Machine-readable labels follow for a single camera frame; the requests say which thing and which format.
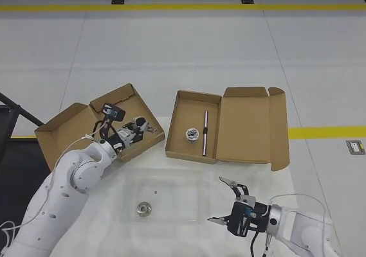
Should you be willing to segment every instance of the white floor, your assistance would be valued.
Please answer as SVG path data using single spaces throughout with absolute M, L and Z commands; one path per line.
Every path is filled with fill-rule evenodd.
M 178 89 L 263 85 L 286 91 L 289 127 L 366 125 L 366 13 L 0 13 L 0 91 L 40 120 L 127 82 L 157 116 Z M 366 256 L 366 155 L 345 139 L 290 152 L 295 191 L 327 204 L 344 256 Z

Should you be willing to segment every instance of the open cardboard box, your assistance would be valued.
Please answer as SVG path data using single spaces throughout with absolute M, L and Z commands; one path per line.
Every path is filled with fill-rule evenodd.
M 95 123 L 104 117 L 101 110 L 106 102 L 115 103 L 118 107 L 125 110 L 124 120 L 122 122 L 115 121 L 113 124 L 114 128 L 121 127 L 138 116 L 144 117 L 151 126 L 157 128 L 155 134 L 145 132 L 142 141 L 121 152 L 118 155 L 119 160 L 123 162 L 129 161 L 165 139 L 164 130 L 154 115 L 152 115 L 150 109 L 146 106 L 133 85 L 127 84 L 91 101 L 89 105 L 74 103 L 35 130 L 35 135 L 50 170 L 54 169 L 55 162 L 60 154 L 72 142 L 85 134 L 93 132 Z M 95 135 L 95 138 L 100 139 L 98 133 Z M 83 139 L 72 145 L 69 150 L 83 149 L 90 143 L 91 140 Z
M 178 91 L 165 147 L 167 157 L 214 164 L 271 163 L 277 171 L 289 164 L 286 94 L 270 87 L 229 87 L 223 97 Z M 206 156 L 203 127 L 208 111 Z M 197 142 L 187 142 L 185 132 L 197 128 Z

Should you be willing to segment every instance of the clear plastic tray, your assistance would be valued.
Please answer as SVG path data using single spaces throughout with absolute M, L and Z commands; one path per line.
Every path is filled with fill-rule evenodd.
M 148 169 L 127 171 L 122 222 L 201 224 L 210 214 L 208 183 L 198 170 Z M 140 217 L 137 206 L 148 202 L 152 211 Z

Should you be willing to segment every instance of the black metal pole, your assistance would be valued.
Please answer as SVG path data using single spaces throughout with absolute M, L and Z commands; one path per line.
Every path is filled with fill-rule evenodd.
M 2 101 L 5 105 L 9 106 L 11 109 L 17 110 L 21 115 L 23 115 L 26 119 L 31 121 L 32 123 L 36 124 L 37 126 L 41 126 L 44 123 L 41 122 L 41 120 L 34 117 L 32 114 L 30 114 L 28 111 L 21 108 L 20 105 L 14 103 L 11 99 L 6 97 L 5 95 L 1 94 L 0 92 L 0 101 Z

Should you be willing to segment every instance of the metal washer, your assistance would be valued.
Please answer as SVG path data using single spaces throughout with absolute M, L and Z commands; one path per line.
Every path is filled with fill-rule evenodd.
M 140 217 L 147 217 L 151 213 L 151 205 L 148 202 L 141 202 L 137 205 L 137 214 Z

